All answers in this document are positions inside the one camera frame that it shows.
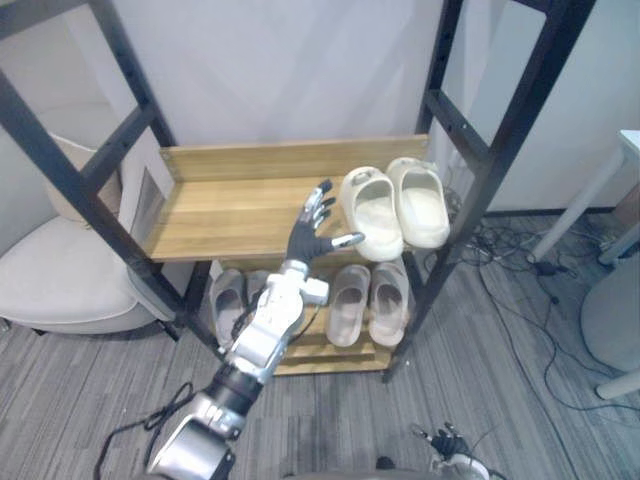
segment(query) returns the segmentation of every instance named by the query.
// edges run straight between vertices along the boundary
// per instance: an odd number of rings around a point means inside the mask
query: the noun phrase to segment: slipper
[[[250,305],[253,297],[260,293],[260,290],[267,283],[267,277],[269,276],[269,272],[266,270],[256,270],[254,272],[247,273],[247,305]]]
[[[387,167],[393,182],[402,236],[421,248],[441,247],[449,236],[449,216],[438,175],[415,158],[396,158]]]
[[[233,345],[233,326],[244,313],[245,281],[236,269],[222,272],[211,288],[211,308],[218,344],[225,350]]]
[[[409,279],[402,260],[378,265],[371,275],[371,320],[374,342],[394,347],[409,320]]]
[[[360,336],[371,275],[362,265],[344,267],[333,281],[326,324],[327,338],[337,347],[353,345]]]
[[[393,260],[402,253],[402,231],[393,196],[391,180],[374,167],[352,170],[340,187],[340,204],[349,229],[365,235],[356,250],[373,262]]]

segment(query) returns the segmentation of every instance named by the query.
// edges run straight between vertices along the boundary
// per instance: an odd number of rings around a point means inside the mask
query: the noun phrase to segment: black metal frame
[[[485,214],[595,3],[595,0],[516,1],[545,13],[546,21],[498,131],[491,145],[487,145],[441,90],[463,3],[463,0],[444,0],[416,133],[428,132],[435,116],[474,172],[475,180],[455,219],[447,243],[436,252],[437,260],[426,282],[422,282],[420,278],[413,254],[403,255],[417,306],[405,337],[396,348],[391,364],[384,373],[384,381],[392,378],[415,333],[422,326],[435,298],[455,267],[461,245]],[[181,322],[217,353],[215,336],[194,319],[202,301],[211,262],[196,264],[187,292],[180,296],[162,275],[162,264],[154,263],[145,254],[97,196],[100,187],[147,126],[151,127],[161,146],[175,144],[111,2],[20,0],[5,5],[0,7],[0,40],[85,3],[91,6],[138,107],[114,131],[81,172],[71,165],[51,140],[4,74],[0,74],[0,122],[126,264],[177,312]]]
[[[447,243],[435,252],[436,263],[426,282],[420,278],[413,254],[403,255],[416,298],[416,310],[389,368],[384,372],[385,382],[393,377],[415,333],[426,320],[433,302],[454,269],[462,245],[489,207],[595,3],[595,0],[517,1],[545,13],[546,20],[491,145],[482,140],[441,90],[463,0],[445,0],[443,3],[416,133],[428,132],[435,116],[475,174],[475,179],[456,216]]]
[[[161,146],[175,145],[171,130],[158,108],[111,2],[20,0],[2,6],[0,40],[85,3],[91,7],[138,106],[81,171],[75,169],[1,71],[0,123],[127,266],[176,313],[178,323],[189,327],[205,345],[219,355],[215,336],[195,318],[202,302],[211,262],[196,263],[187,291],[183,296],[180,295],[162,274],[162,264],[148,257],[98,197],[98,191],[147,127],[151,128]],[[163,328],[170,332],[172,338],[175,337],[173,327],[163,324]]]

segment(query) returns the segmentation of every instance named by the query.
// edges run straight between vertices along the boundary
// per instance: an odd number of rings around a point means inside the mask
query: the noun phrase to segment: gray slipper
[[[266,270],[256,270],[255,272],[247,273],[247,305],[251,304],[254,295],[265,286],[268,276],[269,272]]]
[[[233,345],[233,325],[244,312],[244,276],[236,269],[225,270],[211,288],[211,308],[218,343],[225,350]]]

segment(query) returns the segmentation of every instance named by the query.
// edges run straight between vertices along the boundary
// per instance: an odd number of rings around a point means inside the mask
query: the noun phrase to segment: striped carpet
[[[553,220],[490,222],[540,231]],[[592,215],[576,228],[585,232],[587,227],[593,234],[616,224],[610,215]],[[603,405],[593,388],[614,372],[586,352],[578,319],[585,293],[606,270],[594,256],[569,256],[589,245],[584,237],[569,234],[550,255],[555,260],[561,253],[562,263],[576,273],[576,278],[541,279],[559,300],[551,307],[530,273],[495,263],[457,265],[387,385],[378,373],[275,379],[234,447],[238,461],[231,478],[371,469],[379,455],[400,467],[425,470],[431,452],[410,434],[409,424],[433,430],[450,420],[472,443],[490,431],[474,455],[510,479],[572,479],[577,474],[580,479],[637,480],[640,415],[616,408],[578,412],[555,401],[542,376],[550,344],[519,316],[541,324],[549,309],[547,327],[563,348],[601,372],[560,356],[549,375],[556,395],[572,405]],[[495,301],[506,307],[499,308],[524,372],[479,275]],[[216,366],[213,355],[188,332],[175,344],[155,326],[110,336],[38,337],[12,325],[0,336],[0,480],[91,478],[109,431],[149,414],[185,381],[204,386]],[[618,401],[640,407],[640,394]],[[148,438],[141,429],[116,438],[103,478],[130,479],[139,473]]]

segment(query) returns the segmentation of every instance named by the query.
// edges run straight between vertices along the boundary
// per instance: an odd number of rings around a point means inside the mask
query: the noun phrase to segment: wooden shelf
[[[363,165],[384,171],[394,158],[423,158],[426,135],[330,140],[279,145],[162,149],[176,186],[145,249],[158,261],[219,260],[224,268],[273,271],[284,257],[289,232],[311,190],[326,178],[337,195],[343,177]],[[347,233],[339,206],[320,234]],[[331,278],[348,264],[367,264],[354,249],[314,262],[314,276]],[[307,308],[307,320],[314,307]],[[328,309],[289,347],[276,375],[386,369],[392,350],[375,344],[363,325],[346,348],[325,336]]]
[[[310,321],[315,307],[307,307],[306,321],[301,331]],[[367,318],[362,325],[360,338],[349,347],[336,347],[328,342],[325,324],[329,309],[323,307],[316,319],[298,340],[287,349],[284,360],[276,370],[276,375],[302,373],[353,372],[363,370],[384,370],[391,361],[392,349],[375,344],[367,331]]]
[[[302,202],[322,180],[331,178],[337,194],[353,168],[384,170],[396,157],[422,158],[426,141],[412,135],[163,149],[177,183],[146,251],[158,261],[282,258]],[[339,207],[322,228],[326,235],[346,232]]]

